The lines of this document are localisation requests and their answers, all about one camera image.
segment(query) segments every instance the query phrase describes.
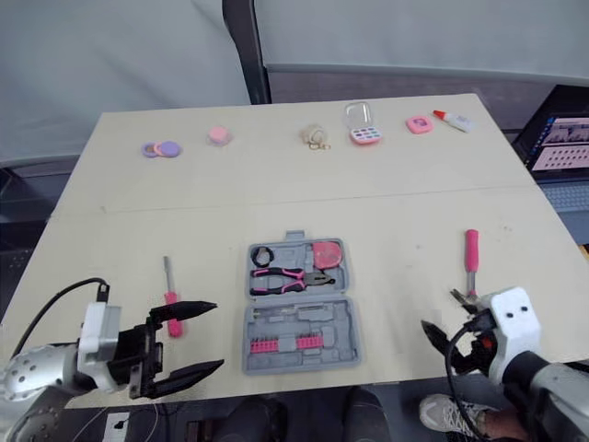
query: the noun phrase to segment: purple disc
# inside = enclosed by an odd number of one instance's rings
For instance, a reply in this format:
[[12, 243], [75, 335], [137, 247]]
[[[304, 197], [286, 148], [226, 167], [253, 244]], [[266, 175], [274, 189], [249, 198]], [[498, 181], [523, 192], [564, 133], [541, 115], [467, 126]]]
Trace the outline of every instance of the purple disc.
[[144, 154], [144, 157], [148, 158], [155, 158], [157, 157], [157, 153], [154, 150], [155, 143], [145, 143], [141, 146], [141, 153]]
[[180, 155], [180, 146], [178, 143], [173, 141], [165, 141], [159, 147], [159, 151], [162, 153], [162, 157], [177, 157]]

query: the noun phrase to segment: laptop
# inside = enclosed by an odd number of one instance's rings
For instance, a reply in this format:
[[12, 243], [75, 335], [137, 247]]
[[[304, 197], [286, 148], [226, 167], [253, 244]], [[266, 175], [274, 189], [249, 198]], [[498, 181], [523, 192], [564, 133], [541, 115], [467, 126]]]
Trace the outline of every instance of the laptop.
[[555, 87], [514, 149], [575, 240], [588, 243], [589, 87]]

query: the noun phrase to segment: glue bottle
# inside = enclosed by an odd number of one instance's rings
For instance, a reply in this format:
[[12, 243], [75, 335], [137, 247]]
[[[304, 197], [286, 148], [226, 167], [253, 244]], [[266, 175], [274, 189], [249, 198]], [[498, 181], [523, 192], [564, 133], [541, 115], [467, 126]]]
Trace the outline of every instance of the glue bottle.
[[438, 117], [440, 120], [443, 120], [450, 124], [452, 127], [456, 127], [458, 130], [462, 132], [470, 132], [473, 127], [473, 122], [466, 117], [462, 117], [460, 115], [455, 115], [454, 113], [450, 112], [442, 112], [441, 110], [434, 110], [433, 115]]

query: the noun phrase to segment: white sneaker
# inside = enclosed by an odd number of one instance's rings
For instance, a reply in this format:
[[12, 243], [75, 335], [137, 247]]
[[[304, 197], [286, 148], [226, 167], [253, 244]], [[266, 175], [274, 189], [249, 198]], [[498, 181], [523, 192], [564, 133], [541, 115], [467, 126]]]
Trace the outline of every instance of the white sneaker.
[[[477, 427], [479, 427], [477, 419], [481, 412], [495, 411], [494, 408], [487, 405], [470, 402], [462, 403], [464, 403], [468, 416]], [[444, 433], [454, 431], [466, 436], [474, 436], [470, 428], [468, 428], [468, 424], [460, 415], [454, 400], [445, 394], [433, 394], [420, 402], [420, 420], [422, 424], [433, 431]]]

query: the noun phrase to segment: wooden tabletop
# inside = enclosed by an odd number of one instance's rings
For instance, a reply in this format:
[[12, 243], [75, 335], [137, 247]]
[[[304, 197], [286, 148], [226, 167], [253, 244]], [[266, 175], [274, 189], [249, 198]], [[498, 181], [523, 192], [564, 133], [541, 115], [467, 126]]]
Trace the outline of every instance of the wooden tabletop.
[[[162, 256], [169, 255], [180, 297], [219, 308], [187, 321], [179, 340], [160, 333], [164, 373], [211, 359], [225, 364], [166, 401], [442, 376], [443, 358], [420, 320], [450, 333], [466, 320], [448, 291], [466, 286], [468, 228], [480, 232], [479, 292], [522, 286], [543, 327], [543, 355], [586, 358], [589, 266], [478, 99], [371, 105], [386, 140], [362, 148], [348, 141], [339, 102], [103, 116], [5, 315], [3, 361], [55, 292], [89, 276], [111, 284], [110, 303], [122, 306], [123, 329], [142, 323], [163, 302]], [[465, 114], [477, 128], [462, 134], [437, 122], [430, 134], [407, 133], [404, 118], [434, 108]], [[279, 114], [288, 117], [282, 126]], [[260, 139], [256, 148], [249, 143], [263, 133], [262, 115], [272, 124], [272, 143]], [[213, 121], [235, 131], [234, 142], [206, 145], [204, 128]], [[296, 129], [310, 122], [326, 126], [330, 151], [310, 151], [297, 140]], [[174, 139], [184, 152], [175, 159], [143, 158], [139, 145], [150, 139]], [[214, 167], [206, 168], [207, 161]], [[241, 369], [248, 245], [282, 240], [290, 229], [344, 241], [351, 269], [347, 296], [358, 310], [364, 360], [354, 368], [249, 377]], [[93, 290], [81, 289], [54, 306], [27, 347], [77, 339]], [[128, 391], [95, 391], [71, 402], [130, 403], [140, 401], [131, 401]]]

